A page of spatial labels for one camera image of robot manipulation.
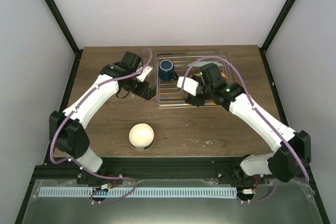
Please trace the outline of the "teal flower plate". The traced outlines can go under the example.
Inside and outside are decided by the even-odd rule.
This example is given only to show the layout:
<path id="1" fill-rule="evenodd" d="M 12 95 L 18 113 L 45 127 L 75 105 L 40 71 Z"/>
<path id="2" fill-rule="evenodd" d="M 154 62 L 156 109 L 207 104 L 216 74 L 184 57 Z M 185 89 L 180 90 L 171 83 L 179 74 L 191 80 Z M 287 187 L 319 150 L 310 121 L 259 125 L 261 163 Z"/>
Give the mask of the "teal flower plate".
<path id="1" fill-rule="evenodd" d="M 199 61 L 199 62 L 189 63 L 187 65 L 187 67 L 190 67 L 190 66 L 192 66 L 192 67 L 202 67 L 202 66 L 204 66 L 206 64 L 210 64 L 210 63 L 213 63 L 213 64 L 215 64 L 215 65 L 217 65 L 219 67 L 223 66 L 223 64 L 221 62 L 218 62 L 218 61 Z"/>

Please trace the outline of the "orange scalloped plate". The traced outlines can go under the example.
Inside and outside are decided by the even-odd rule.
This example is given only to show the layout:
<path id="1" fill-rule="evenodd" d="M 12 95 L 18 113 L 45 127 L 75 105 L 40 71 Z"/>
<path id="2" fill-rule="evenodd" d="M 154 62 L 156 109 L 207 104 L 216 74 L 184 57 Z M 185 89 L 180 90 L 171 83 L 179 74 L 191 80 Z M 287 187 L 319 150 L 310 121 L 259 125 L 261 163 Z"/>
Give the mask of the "orange scalloped plate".
<path id="1" fill-rule="evenodd" d="M 221 75 L 222 75 L 223 78 L 227 79 L 227 75 L 226 75 L 225 73 L 221 72 Z M 192 76 L 201 77 L 202 74 L 201 74 L 201 73 L 193 73 L 193 74 L 190 75 L 190 78 L 191 78 Z"/>

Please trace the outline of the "blue enamel mug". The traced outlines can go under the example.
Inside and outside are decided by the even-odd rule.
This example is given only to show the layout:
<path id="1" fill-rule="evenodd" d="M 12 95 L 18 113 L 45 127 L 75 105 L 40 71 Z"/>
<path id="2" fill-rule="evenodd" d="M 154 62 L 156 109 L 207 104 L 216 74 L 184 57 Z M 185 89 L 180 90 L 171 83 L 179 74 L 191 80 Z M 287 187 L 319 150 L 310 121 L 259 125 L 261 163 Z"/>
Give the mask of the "blue enamel mug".
<path id="1" fill-rule="evenodd" d="M 175 72 L 174 63 L 170 60 L 162 60 L 159 63 L 158 76 L 162 81 L 177 80 L 178 76 Z"/>

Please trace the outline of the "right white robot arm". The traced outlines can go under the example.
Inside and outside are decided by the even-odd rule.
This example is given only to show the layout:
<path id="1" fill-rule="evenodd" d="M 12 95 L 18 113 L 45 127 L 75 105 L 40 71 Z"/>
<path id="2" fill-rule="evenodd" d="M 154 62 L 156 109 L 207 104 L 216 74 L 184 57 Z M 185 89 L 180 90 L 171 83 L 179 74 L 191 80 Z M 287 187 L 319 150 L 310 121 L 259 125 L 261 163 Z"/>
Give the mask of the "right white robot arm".
<path id="1" fill-rule="evenodd" d="M 187 103 L 200 106 L 212 100 L 243 120 L 271 149 L 264 155 L 249 155 L 233 170 L 233 177 L 244 184 L 252 175 L 273 175 L 288 182 L 300 172 L 309 179 L 306 166 L 311 161 L 311 137 L 296 132 L 265 111 L 249 95 L 243 82 L 227 83 L 218 65 L 208 63 L 199 69 L 201 82 L 188 76 L 179 77 L 177 87 L 188 93 Z"/>

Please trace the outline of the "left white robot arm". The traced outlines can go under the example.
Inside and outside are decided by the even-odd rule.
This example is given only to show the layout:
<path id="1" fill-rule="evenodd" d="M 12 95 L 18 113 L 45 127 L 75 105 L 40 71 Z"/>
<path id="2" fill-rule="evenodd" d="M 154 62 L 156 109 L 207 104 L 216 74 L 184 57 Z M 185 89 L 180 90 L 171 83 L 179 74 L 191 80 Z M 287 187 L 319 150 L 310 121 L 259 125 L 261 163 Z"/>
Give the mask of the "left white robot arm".
<path id="1" fill-rule="evenodd" d="M 104 66 L 93 85 L 71 106 L 49 117 L 50 150 L 53 164 L 70 161 L 89 170 L 89 178 L 102 184 L 107 178 L 103 160 L 90 147 L 86 128 L 99 109 L 121 89 L 151 100 L 155 89 L 146 78 L 153 67 L 143 58 L 127 51 L 120 61 Z"/>

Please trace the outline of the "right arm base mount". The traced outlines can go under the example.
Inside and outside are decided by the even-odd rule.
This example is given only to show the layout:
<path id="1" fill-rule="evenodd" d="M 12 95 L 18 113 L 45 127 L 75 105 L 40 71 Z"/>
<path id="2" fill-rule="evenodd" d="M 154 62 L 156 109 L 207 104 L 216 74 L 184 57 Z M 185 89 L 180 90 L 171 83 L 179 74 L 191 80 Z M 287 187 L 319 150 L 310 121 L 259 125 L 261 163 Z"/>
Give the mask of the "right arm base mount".
<path id="1" fill-rule="evenodd" d="M 240 168 L 220 166 L 217 171 L 218 178 L 229 179 L 238 184 L 264 184 L 265 180 L 257 175 L 246 175 Z"/>

